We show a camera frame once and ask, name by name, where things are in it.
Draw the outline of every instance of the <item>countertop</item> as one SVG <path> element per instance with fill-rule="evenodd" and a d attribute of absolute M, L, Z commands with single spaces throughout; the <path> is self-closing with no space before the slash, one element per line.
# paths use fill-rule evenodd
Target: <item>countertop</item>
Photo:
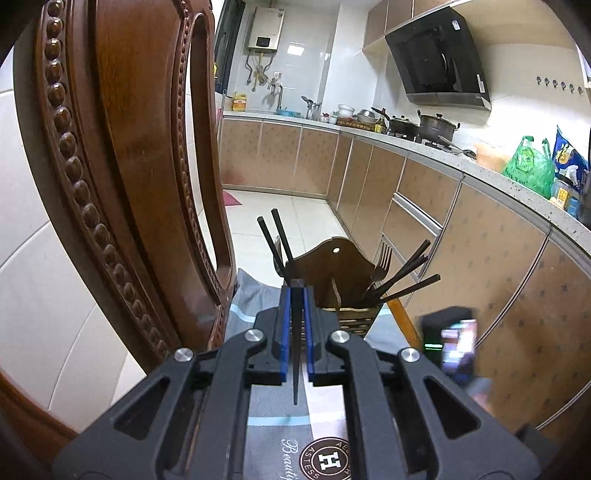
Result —
<path fill-rule="evenodd" d="M 588 257 L 591 257 L 591 231 L 582 223 L 571 217 L 564 210 L 552 205 L 548 200 L 520 185 L 519 183 L 504 177 L 503 175 L 484 168 L 467 157 L 456 156 L 448 152 L 438 150 L 427 145 L 418 144 L 402 138 L 390 137 L 389 135 L 366 132 L 356 128 L 340 127 L 338 125 L 324 124 L 313 120 L 302 118 L 291 118 L 274 115 L 272 113 L 259 112 L 232 112 L 224 111 L 223 116 L 235 119 L 259 119 L 273 120 L 285 124 L 304 125 L 314 128 L 325 128 L 331 131 L 343 132 L 356 137 L 366 138 L 372 143 L 378 144 L 386 150 L 395 151 L 405 157 L 416 160 L 416 156 L 426 157 L 457 170 L 467 176 L 473 177 L 499 192 L 517 200 L 520 204 L 532 210 L 537 215 L 549 221 L 558 230 L 562 231 L 568 238 L 577 244 Z"/>

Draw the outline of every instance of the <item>metal screw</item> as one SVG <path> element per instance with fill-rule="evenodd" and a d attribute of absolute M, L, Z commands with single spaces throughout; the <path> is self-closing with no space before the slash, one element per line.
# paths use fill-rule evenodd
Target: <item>metal screw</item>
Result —
<path fill-rule="evenodd" d="M 405 348 L 400 356 L 402 357 L 402 360 L 411 364 L 421 358 L 421 354 L 415 348 Z"/>
<path fill-rule="evenodd" d="M 179 348 L 174 353 L 174 359 L 177 362 L 188 362 L 193 358 L 193 351 L 190 348 Z"/>
<path fill-rule="evenodd" d="M 249 342 L 260 342 L 261 340 L 263 340 L 264 337 L 265 334 L 256 328 L 247 330 L 244 334 L 244 338 L 247 339 Z"/>
<path fill-rule="evenodd" d="M 330 338 L 336 343 L 347 343 L 351 338 L 351 335 L 344 330 L 335 330 L 330 334 Z"/>

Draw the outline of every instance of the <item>pot lid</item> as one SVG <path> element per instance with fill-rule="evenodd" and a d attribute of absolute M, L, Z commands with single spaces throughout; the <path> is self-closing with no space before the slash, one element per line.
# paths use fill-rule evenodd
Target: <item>pot lid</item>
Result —
<path fill-rule="evenodd" d="M 451 125 L 453 128 L 455 128 L 455 127 L 456 127 L 456 125 L 455 125 L 455 124 L 453 124 L 453 123 L 451 123 L 449 120 L 445 120 L 445 119 L 443 118 L 443 114 L 442 114 L 442 113 L 436 113 L 436 115 L 437 115 L 437 116 L 432 116 L 432 115 L 422 115 L 422 114 L 421 114 L 421 111 L 419 110 L 419 111 L 418 111 L 418 115 L 421 117 L 421 119 L 422 119 L 423 117 L 425 117 L 425 118 L 432 118 L 433 120 L 437 120 L 437 121 L 440 121 L 440 122 L 445 122 L 445 123 L 447 123 L 447 124 Z"/>

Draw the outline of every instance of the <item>metal fork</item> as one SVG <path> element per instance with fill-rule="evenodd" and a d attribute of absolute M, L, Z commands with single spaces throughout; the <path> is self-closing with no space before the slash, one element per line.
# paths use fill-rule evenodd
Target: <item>metal fork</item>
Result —
<path fill-rule="evenodd" d="M 386 278 L 386 274 L 390 270 L 390 261 L 392 260 L 392 247 L 382 242 L 382 249 L 379 253 L 378 264 L 376 265 L 373 273 L 371 274 L 371 283 L 369 284 L 368 290 L 376 282 L 382 281 Z"/>

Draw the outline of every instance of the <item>yellow container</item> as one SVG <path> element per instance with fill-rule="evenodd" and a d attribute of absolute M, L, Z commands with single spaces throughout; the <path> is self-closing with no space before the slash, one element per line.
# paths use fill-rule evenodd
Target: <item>yellow container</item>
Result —
<path fill-rule="evenodd" d="M 244 112 L 246 111 L 246 93 L 234 93 L 234 99 L 232 102 L 232 111 Z"/>

